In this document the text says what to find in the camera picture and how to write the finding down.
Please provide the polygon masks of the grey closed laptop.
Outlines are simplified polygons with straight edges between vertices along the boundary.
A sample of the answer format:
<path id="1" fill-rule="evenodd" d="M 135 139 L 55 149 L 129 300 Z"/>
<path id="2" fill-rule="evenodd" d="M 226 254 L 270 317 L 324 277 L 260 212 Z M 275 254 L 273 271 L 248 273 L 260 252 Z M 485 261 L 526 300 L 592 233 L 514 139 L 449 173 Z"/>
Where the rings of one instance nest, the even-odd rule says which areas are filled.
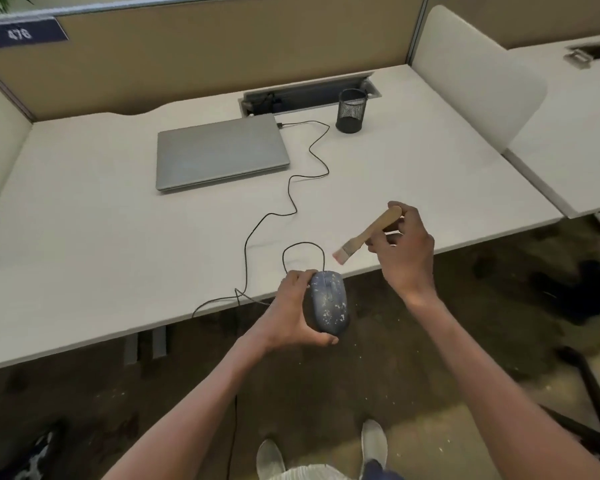
<path id="1" fill-rule="evenodd" d="M 158 133 L 155 188 L 216 184 L 286 169 L 288 151 L 272 114 Z"/>

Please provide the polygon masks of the grey desk leg brackets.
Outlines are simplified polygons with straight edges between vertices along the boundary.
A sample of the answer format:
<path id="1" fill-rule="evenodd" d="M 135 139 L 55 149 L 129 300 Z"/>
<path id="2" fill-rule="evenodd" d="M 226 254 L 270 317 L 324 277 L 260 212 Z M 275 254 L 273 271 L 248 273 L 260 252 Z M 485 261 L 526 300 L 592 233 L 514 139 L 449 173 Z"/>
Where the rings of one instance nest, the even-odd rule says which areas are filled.
<path id="1" fill-rule="evenodd" d="M 169 354 L 169 328 L 167 326 L 131 333 L 124 336 L 122 340 L 124 367 L 142 361 L 162 359 Z"/>

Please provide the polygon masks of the person's right forearm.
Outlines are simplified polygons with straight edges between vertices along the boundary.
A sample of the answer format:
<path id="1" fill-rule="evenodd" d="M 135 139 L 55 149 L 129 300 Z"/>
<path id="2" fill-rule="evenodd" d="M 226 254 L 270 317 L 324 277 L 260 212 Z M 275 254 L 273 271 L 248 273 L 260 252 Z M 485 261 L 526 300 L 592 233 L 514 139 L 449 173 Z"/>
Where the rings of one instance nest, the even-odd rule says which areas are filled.
<path id="1" fill-rule="evenodd" d="M 401 298 L 455 377 L 504 480 L 600 480 L 600 461 L 483 350 L 434 290 Z"/>

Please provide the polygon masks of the black mesh pen holder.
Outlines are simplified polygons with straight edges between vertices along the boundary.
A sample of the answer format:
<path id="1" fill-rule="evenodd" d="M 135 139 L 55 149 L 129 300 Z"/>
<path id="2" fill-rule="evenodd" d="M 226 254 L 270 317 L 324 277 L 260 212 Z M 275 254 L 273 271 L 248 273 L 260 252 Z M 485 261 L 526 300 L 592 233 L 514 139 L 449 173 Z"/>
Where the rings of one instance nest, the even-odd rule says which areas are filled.
<path id="1" fill-rule="evenodd" d="M 344 89 L 339 95 L 336 129 L 343 134 L 358 133 L 363 125 L 368 92 L 364 89 Z"/>

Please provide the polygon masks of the blue number sign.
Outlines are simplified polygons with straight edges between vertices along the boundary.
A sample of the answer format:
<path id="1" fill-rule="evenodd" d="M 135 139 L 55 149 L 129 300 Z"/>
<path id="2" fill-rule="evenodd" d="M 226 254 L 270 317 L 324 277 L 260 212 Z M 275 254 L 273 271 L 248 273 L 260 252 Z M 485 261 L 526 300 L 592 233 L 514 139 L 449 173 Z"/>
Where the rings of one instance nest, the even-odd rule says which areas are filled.
<path id="1" fill-rule="evenodd" d="M 0 48 L 56 43 L 68 39 L 55 17 L 0 22 Z"/>

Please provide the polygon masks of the person's right white shoe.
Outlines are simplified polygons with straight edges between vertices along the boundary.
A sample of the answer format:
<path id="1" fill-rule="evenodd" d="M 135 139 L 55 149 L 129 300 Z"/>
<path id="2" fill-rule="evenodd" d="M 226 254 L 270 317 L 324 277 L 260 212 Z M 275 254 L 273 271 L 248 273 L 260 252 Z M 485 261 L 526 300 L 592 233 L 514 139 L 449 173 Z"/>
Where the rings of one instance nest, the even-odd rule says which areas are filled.
<path id="1" fill-rule="evenodd" d="M 374 419 L 364 421 L 361 429 L 362 469 L 370 461 L 376 461 L 382 468 L 386 466 L 388 442 L 381 425 Z"/>

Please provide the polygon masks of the person's left hand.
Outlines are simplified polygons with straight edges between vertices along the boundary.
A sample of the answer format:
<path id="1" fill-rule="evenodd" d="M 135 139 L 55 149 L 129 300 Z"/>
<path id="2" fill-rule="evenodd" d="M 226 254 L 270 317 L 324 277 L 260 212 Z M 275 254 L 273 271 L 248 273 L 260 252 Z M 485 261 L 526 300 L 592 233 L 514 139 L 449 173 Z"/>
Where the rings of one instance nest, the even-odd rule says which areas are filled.
<path id="1" fill-rule="evenodd" d="M 305 329 L 312 328 L 304 316 L 303 302 L 312 275 L 316 272 L 316 269 L 289 271 L 280 282 L 272 304 L 253 326 L 266 351 L 311 346 L 305 343 Z"/>

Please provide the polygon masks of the tan partition screen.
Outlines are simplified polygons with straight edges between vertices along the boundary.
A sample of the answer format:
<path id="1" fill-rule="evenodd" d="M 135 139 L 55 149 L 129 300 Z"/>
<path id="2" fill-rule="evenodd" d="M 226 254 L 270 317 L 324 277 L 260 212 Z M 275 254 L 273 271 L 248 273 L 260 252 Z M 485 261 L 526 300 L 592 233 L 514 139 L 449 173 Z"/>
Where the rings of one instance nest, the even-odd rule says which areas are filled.
<path id="1" fill-rule="evenodd" d="M 422 0 L 203 0 L 65 15 L 66 41 L 0 48 L 35 121 L 161 105 L 406 61 Z"/>

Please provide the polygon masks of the small wooden brush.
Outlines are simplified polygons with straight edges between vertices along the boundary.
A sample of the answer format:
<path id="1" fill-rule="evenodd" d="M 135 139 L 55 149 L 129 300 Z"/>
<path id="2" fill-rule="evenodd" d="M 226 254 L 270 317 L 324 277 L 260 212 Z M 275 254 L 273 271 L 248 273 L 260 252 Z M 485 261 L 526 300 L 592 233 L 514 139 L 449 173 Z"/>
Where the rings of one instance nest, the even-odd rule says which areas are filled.
<path id="1" fill-rule="evenodd" d="M 333 253 L 333 258 L 340 265 L 344 265 L 358 250 L 361 249 L 375 232 L 382 232 L 402 216 L 400 206 L 391 206 L 376 218 L 362 233 L 345 242 Z"/>

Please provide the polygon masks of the black office chair base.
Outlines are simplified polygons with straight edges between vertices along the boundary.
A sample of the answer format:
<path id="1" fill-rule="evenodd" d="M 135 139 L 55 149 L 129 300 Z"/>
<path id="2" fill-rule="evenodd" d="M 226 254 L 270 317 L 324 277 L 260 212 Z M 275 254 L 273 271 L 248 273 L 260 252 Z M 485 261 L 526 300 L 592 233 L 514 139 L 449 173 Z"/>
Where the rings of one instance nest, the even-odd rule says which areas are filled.
<path id="1" fill-rule="evenodd" d="M 572 347 L 561 346 L 554 350 L 557 357 L 564 363 L 576 368 L 583 380 L 587 395 L 593 405 L 594 411 L 600 423 L 600 385 L 595 378 L 587 359 L 579 351 Z M 585 426 L 567 416 L 542 406 L 561 427 L 576 435 L 580 443 L 592 454 L 600 459 L 600 432 Z"/>

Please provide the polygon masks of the person's right hand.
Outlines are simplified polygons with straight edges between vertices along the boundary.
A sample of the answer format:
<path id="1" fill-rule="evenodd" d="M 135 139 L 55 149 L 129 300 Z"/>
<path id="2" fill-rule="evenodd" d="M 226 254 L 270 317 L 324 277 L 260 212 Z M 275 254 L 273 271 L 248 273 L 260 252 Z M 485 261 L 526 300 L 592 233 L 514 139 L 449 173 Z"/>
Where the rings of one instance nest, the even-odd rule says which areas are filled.
<path id="1" fill-rule="evenodd" d="M 390 245 L 382 232 L 366 242 L 375 253 L 385 280 L 407 306 L 422 306 L 437 297 L 434 276 L 434 238 L 426 230 L 417 208 L 406 204 L 402 233 L 392 234 Z"/>

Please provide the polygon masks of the person's left white shoe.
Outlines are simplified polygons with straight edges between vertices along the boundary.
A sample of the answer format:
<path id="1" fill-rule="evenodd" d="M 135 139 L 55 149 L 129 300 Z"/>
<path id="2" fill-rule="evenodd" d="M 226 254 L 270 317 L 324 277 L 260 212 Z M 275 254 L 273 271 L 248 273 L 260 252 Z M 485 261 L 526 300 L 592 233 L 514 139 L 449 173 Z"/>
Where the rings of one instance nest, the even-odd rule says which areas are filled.
<path id="1" fill-rule="evenodd" d="M 285 471 L 285 462 L 277 444 L 270 438 L 265 439 L 256 453 L 258 480 L 274 480 Z"/>

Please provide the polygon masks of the white desk divider panel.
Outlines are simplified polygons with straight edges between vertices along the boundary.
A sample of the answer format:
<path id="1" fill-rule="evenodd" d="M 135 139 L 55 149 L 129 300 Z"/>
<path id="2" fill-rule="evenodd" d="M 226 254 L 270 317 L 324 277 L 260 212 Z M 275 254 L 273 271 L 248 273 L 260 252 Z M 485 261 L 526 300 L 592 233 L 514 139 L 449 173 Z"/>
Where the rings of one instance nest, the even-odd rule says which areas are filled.
<path id="1" fill-rule="evenodd" d="M 498 153 L 548 93 L 544 78 L 444 6 L 427 15 L 411 67 Z"/>

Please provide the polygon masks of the person's white shoe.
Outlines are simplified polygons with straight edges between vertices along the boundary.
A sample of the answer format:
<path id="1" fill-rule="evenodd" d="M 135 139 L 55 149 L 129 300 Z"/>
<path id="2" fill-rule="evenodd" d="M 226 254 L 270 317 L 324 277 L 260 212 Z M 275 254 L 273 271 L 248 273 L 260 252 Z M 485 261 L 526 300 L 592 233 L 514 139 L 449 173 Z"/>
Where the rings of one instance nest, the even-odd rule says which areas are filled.
<path id="1" fill-rule="evenodd" d="M 285 462 L 277 444 L 270 438 L 265 439 L 256 453 L 258 480 L 274 480 L 285 471 Z"/>
<path id="2" fill-rule="evenodd" d="M 370 461 L 376 461 L 382 468 L 386 466 L 388 442 L 381 425 L 374 419 L 364 421 L 361 429 L 362 469 Z"/>

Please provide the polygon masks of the dusty dark computer mouse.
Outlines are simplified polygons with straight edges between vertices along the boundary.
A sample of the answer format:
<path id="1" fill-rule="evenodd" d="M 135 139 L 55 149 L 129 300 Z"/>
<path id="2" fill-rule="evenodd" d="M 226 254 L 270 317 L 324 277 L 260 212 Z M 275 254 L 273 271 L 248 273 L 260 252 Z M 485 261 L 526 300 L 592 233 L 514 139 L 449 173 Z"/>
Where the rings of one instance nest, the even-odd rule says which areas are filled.
<path id="1" fill-rule="evenodd" d="M 344 279 L 334 271 L 318 271 L 309 283 L 317 329 L 339 337 L 350 324 Z"/>

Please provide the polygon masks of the person's left forearm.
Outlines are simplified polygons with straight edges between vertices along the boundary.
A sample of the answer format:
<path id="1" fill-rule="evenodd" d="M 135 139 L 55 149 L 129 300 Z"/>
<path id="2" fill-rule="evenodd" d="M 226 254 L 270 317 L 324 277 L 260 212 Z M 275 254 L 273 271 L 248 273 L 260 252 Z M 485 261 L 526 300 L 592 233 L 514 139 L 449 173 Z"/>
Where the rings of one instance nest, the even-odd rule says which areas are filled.
<path id="1" fill-rule="evenodd" d="M 248 331 L 188 395 L 152 425 L 102 480 L 193 480 L 247 373 L 271 348 Z"/>

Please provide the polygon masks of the dark patterned object on floor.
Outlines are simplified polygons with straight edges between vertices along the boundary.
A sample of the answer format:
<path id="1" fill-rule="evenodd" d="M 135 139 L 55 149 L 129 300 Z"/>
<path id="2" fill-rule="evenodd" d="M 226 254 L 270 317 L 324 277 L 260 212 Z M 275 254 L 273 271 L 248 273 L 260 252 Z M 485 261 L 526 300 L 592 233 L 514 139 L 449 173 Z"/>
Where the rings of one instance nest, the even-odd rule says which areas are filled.
<path id="1" fill-rule="evenodd" d="M 0 469 L 0 480 L 48 480 L 62 450 L 67 428 L 64 419 L 49 425 L 24 453 Z"/>

